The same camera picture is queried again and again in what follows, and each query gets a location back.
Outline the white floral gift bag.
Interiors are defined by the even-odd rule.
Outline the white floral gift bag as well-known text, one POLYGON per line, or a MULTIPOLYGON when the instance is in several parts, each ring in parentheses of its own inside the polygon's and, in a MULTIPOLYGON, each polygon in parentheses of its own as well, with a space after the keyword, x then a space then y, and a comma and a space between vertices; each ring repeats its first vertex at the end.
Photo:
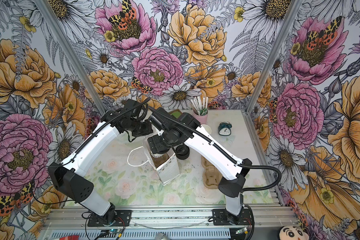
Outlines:
POLYGON ((127 156, 127 163, 135 168, 150 165, 164 186, 180 175, 179 163, 175 152, 169 150, 163 154, 153 154, 147 138, 143 140, 141 147, 130 151, 127 156))

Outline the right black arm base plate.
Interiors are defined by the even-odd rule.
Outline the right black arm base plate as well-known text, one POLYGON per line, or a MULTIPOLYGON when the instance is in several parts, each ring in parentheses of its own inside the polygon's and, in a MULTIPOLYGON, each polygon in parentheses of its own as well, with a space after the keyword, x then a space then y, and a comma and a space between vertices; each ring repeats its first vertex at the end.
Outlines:
POLYGON ((235 216, 226 209, 212 209, 212 217, 209 219, 214 226, 250 226, 254 223, 253 213, 248 208, 242 208, 235 216))

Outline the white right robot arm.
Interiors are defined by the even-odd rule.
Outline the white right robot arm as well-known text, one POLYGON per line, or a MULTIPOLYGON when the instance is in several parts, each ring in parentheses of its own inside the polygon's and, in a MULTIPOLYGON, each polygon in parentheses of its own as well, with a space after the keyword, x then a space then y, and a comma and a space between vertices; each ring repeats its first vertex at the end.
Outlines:
POLYGON ((163 108, 149 108, 149 121, 159 133, 148 138, 153 155, 164 154, 184 145, 208 160, 222 174, 219 191, 226 196, 226 211, 238 216, 243 208, 241 191, 247 171, 241 166, 243 160, 229 153, 219 144, 192 115, 183 113, 175 118, 163 108))

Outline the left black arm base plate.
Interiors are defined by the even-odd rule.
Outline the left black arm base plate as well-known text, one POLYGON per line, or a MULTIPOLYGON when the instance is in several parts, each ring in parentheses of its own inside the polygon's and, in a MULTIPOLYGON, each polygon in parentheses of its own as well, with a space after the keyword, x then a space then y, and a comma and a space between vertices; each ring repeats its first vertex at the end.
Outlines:
POLYGON ((132 218, 131 210, 113 210, 104 216, 91 213, 89 227, 128 227, 132 218))

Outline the single paper cup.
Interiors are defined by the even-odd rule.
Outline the single paper cup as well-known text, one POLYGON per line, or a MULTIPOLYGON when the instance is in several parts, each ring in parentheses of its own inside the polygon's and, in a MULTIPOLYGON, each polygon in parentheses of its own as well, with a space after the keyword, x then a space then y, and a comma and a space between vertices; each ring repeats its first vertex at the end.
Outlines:
POLYGON ((162 158, 165 154, 166 154, 166 153, 164 153, 164 154, 162 154, 162 153, 153 154, 152 152, 150 152, 151 158, 153 158, 153 159, 162 158))

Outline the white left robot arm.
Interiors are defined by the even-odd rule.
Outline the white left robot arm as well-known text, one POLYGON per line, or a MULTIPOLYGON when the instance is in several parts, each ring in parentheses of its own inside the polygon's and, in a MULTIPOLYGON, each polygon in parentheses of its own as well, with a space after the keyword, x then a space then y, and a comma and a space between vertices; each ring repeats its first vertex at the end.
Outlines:
POLYGON ((48 167, 55 189, 84 206, 105 226, 116 220, 115 206, 100 196, 85 176, 100 153, 120 134, 131 132, 137 138, 153 132, 151 123, 145 119, 149 101, 150 98, 141 103, 127 100, 123 108, 106 112, 95 130, 72 154, 48 167))

